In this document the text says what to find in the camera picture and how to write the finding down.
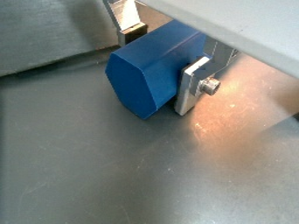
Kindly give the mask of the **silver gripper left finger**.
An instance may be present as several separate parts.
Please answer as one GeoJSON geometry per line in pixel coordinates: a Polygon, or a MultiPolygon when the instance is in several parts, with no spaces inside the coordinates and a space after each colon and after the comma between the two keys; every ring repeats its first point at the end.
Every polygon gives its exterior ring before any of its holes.
{"type": "Polygon", "coordinates": [[[127,45],[147,34],[148,25],[142,22],[135,0],[103,0],[116,26],[118,42],[127,45]]]}

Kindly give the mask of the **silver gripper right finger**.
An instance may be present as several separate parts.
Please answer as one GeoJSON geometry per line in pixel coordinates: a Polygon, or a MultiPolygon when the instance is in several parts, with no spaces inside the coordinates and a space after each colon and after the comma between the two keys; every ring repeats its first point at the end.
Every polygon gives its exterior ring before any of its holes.
{"type": "Polygon", "coordinates": [[[215,74],[230,65],[238,55],[238,49],[207,37],[203,55],[182,70],[174,105],[175,112],[180,116],[194,108],[203,94],[215,95],[221,88],[221,81],[215,78],[215,74]]]}

